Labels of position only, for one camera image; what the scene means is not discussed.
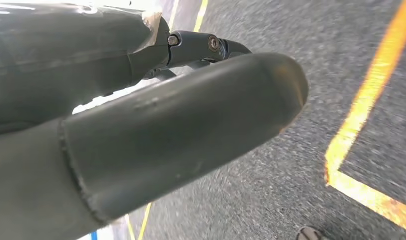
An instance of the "blue object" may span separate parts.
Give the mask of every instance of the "blue object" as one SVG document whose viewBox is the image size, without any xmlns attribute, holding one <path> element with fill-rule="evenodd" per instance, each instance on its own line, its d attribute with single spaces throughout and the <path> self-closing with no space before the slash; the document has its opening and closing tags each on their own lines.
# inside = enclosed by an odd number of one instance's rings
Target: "blue object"
<svg viewBox="0 0 406 240">
<path fill-rule="evenodd" d="M 93 231 L 93 232 L 91 233 L 91 240 L 98 240 L 97 232 L 96 232 L 96 231 Z"/>
</svg>

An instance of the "yellow parking line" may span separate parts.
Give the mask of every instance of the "yellow parking line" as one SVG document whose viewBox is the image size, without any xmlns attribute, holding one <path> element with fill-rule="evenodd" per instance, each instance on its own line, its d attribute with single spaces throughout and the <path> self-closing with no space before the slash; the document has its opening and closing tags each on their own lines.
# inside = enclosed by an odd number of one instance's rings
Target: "yellow parking line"
<svg viewBox="0 0 406 240">
<path fill-rule="evenodd" d="M 144 236 L 145 227 L 147 226 L 147 221 L 148 221 L 148 215 L 150 214 L 150 209 L 151 209 L 151 202 L 148 203 L 147 207 L 145 208 L 144 219 L 142 220 L 141 230 L 139 231 L 138 240 L 142 240 L 142 237 Z"/>
<path fill-rule="evenodd" d="M 129 219 L 129 214 L 125 215 L 125 220 L 126 225 L 128 226 L 129 237 L 131 238 L 131 240 L 135 240 L 134 229 L 132 228 L 131 220 Z"/>
<path fill-rule="evenodd" d="M 325 154 L 325 178 L 328 185 L 404 229 L 406 229 L 405 204 L 346 176 L 338 169 L 393 73 L 405 44 L 406 0 L 403 0 L 378 47 L 365 80 L 353 100 L 347 118 L 332 139 Z"/>
<path fill-rule="evenodd" d="M 200 10 L 198 11 L 197 20 L 195 21 L 195 27 L 194 27 L 194 30 L 193 30 L 194 32 L 199 32 L 200 31 L 201 23 L 203 22 L 203 17 L 206 14 L 206 9 L 207 9 L 208 2 L 209 2 L 209 0 L 202 0 L 201 1 Z"/>
</svg>

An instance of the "shoe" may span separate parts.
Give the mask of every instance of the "shoe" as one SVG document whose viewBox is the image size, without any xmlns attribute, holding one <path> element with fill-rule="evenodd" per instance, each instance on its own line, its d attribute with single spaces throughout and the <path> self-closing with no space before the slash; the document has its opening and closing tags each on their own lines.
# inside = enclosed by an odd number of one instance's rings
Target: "shoe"
<svg viewBox="0 0 406 240">
<path fill-rule="evenodd" d="M 297 232 L 296 240 L 329 240 L 319 230 L 304 226 Z"/>
</svg>

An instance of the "yellow painted line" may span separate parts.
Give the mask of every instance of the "yellow painted line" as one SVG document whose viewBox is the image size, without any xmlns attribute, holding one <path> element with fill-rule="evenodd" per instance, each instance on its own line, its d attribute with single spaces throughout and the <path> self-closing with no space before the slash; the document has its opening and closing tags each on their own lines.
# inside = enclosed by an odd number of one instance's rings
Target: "yellow painted line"
<svg viewBox="0 0 406 240">
<path fill-rule="evenodd" d="M 406 229 L 405 204 L 339 171 L 335 171 L 331 174 L 329 184 L 377 214 L 382 215 L 396 225 Z"/>
<path fill-rule="evenodd" d="M 141 230 L 139 231 L 138 240 L 142 240 L 142 237 L 144 236 L 145 227 L 147 226 L 147 221 L 148 221 L 148 215 L 150 214 L 150 209 L 151 209 L 151 202 L 148 203 L 147 207 L 145 208 L 144 219 L 142 220 Z"/>
<path fill-rule="evenodd" d="M 396 67 L 406 44 L 406 0 L 380 43 L 347 118 L 325 154 L 327 184 L 406 229 L 406 205 L 338 171 Z"/>
<path fill-rule="evenodd" d="M 125 220 L 126 225 L 128 226 L 129 237 L 131 238 L 131 240 L 135 240 L 134 229 L 132 228 L 131 220 L 129 219 L 129 214 L 125 215 Z"/>
<path fill-rule="evenodd" d="M 200 31 L 201 23 L 203 22 L 203 17 L 206 14 L 206 9 L 207 9 L 208 2 L 209 2 L 209 0 L 202 0 L 201 1 L 200 10 L 198 11 L 197 20 L 195 21 L 195 27 L 194 27 L 194 30 L 193 30 L 194 32 L 199 32 Z"/>
<path fill-rule="evenodd" d="M 170 30 L 172 30 L 172 28 L 173 28 L 173 21 L 175 20 L 176 9 L 178 8 L 178 3 L 179 3 L 179 0 L 175 0 L 173 2 L 172 13 L 170 14 L 170 19 L 169 19 L 169 29 Z"/>
</svg>

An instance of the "bolt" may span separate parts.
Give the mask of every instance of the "bolt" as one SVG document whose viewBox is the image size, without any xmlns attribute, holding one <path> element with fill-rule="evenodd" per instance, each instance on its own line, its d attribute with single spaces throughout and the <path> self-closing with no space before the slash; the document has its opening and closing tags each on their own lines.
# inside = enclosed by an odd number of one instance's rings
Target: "bolt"
<svg viewBox="0 0 406 240">
<path fill-rule="evenodd" d="M 209 37 L 209 49 L 213 52 L 219 50 L 219 40 L 215 36 Z"/>
<path fill-rule="evenodd" d="M 179 44 L 179 39 L 178 39 L 177 36 L 171 35 L 171 36 L 169 36 L 169 37 L 167 38 L 167 43 L 168 43 L 170 46 L 178 45 L 178 44 Z"/>
</svg>

